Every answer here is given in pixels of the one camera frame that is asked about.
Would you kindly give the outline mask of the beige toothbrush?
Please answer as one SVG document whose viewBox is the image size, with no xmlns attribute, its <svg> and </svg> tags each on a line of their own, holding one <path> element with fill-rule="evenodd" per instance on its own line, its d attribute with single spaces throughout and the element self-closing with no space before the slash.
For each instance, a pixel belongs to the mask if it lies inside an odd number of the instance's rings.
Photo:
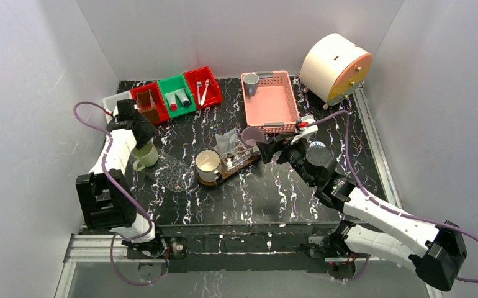
<svg viewBox="0 0 478 298">
<path fill-rule="evenodd" d="M 227 153 L 227 158 L 236 158 L 237 156 L 247 153 L 249 153 L 251 157 L 260 155 L 259 149 L 257 147 L 251 147 L 244 150 L 229 152 Z"/>
</svg>

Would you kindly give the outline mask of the purple mug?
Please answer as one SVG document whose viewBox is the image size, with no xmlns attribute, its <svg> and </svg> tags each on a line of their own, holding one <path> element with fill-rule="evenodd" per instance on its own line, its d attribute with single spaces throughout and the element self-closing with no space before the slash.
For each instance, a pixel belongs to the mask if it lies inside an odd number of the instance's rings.
<svg viewBox="0 0 478 298">
<path fill-rule="evenodd" d="M 257 142 L 265 142 L 266 135 L 259 127 L 247 127 L 242 130 L 241 140 L 246 149 L 252 149 L 256 146 Z"/>
</svg>

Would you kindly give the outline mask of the green mug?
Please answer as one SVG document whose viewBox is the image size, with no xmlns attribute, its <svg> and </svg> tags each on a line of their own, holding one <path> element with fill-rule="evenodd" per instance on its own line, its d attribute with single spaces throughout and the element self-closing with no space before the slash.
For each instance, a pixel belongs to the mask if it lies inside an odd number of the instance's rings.
<svg viewBox="0 0 478 298">
<path fill-rule="evenodd" d="M 133 149 L 131 157 L 134 159 L 132 168 L 134 171 L 142 171 L 156 164 L 158 151 L 152 141 L 149 141 L 141 149 Z"/>
</svg>

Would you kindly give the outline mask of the clear textured square holder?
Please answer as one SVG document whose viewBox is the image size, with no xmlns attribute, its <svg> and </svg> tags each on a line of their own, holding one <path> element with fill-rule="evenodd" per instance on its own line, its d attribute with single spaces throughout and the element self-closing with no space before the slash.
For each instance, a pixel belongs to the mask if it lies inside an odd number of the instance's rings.
<svg viewBox="0 0 478 298">
<path fill-rule="evenodd" d="M 218 153 L 216 145 L 213 146 L 212 149 L 215 150 Z M 244 150 L 244 149 L 246 149 L 246 148 L 245 148 L 245 145 L 243 144 L 243 142 L 241 140 L 237 140 L 237 145 L 231 152 Z M 236 158 L 227 158 L 226 155 L 220 155 L 220 154 L 219 154 L 219 156 L 220 156 L 220 159 L 221 159 L 222 169 L 224 169 L 224 166 L 226 166 L 227 169 L 232 169 L 232 168 L 240 165 L 242 162 L 244 162 L 249 157 L 251 157 L 249 153 L 237 156 Z"/>
</svg>

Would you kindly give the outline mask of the black cap toothpaste tube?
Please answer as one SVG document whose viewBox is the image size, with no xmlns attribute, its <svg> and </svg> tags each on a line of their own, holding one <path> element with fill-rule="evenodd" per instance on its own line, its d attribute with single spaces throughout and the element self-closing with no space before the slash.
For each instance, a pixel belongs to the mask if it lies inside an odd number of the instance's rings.
<svg viewBox="0 0 478 298">
<path fill-rule="evenodd" d="M 237 129 L 233 128 L 224 133 L 225 144 L 227 145 L 227 151 L 233 150 L 237 145 Z"/>
</svg>

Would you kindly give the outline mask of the orange cap toothpaste tube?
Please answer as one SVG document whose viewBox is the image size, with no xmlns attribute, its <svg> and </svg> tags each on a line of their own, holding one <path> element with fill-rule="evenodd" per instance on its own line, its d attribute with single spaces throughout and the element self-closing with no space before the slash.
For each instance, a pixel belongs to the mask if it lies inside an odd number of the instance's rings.
<svg viewBox="0 0 478 298">
<path fill-rule="evenodd" d="M 220 155 L 227 155 L 230 150 L 230 137 L 226 134 L 215 134 L 217 151 Z"/>
</svg>

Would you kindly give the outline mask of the white ribbed mug black rim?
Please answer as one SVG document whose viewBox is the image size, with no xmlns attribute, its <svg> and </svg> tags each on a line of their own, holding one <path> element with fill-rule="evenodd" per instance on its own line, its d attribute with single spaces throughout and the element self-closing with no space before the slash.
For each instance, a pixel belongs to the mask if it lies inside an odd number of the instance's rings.
<svg viewBox="0 0 478 298">
<path fill-rule="evenodd" d="M 205 183 L 217 183 L 221 180 L 222 165 L 220 155 L 214 150 L 204 150 L 195 159 L 199 179 Z"/>
</svg>

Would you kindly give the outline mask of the grey mug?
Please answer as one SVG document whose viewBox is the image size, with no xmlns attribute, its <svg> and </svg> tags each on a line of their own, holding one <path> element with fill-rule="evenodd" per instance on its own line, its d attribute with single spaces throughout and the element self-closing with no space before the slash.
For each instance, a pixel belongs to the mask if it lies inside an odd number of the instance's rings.
<svg viewBox="0 0 478 298">
<path fill-rule="evenodd" d="M 243 90 L 248 97 L 256 94 L 259 84 L 259 76 L 257 73 L 247 73 L 243 76 Z"/>
</svg>

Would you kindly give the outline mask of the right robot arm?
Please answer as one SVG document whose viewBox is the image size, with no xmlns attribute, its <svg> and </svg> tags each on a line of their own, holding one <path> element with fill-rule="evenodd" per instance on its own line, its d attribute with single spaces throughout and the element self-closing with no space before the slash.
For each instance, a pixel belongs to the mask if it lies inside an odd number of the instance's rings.
<svg viewBox="0 0 478 298">
<path fill-rule="evenodd" d="M 310 146 L 304 139 L 292 143 L 284 137 L 256 145 L 264 163 L 279 153 L 277 163 L 289 163 L 323 205 L 375 228 L 344 220 L 330 234 L 330 247 L 393 261 L 413 270 L 431 287 L 451 290 L 467 257 L 464 239 L 455 224 L 417 220 L 365 194 L 352 179 L 336 171 L 338 163 L 325 146 Z"/>
</svg>

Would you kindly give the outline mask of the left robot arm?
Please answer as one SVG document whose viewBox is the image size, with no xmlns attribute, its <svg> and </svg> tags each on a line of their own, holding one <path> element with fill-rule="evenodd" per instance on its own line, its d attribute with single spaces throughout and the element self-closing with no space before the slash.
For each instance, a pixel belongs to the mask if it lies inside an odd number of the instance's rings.
<svg viewBox="0 0 478 298">
<path fill-rule="evenodd" d="M 76 178 L 75 186 L 88 229 L 118 234 L 130 243 L 155 240 L 156 227 L 133 198 L 125 178 L 130 156 L 154 136 L 154 126 L 138 110 L 133 99 L 117 101 L 113 110 L 100 108 L 111 117 L 105 128 L 88 127 L 105 134 L 95 165 Z"/>
</svg>

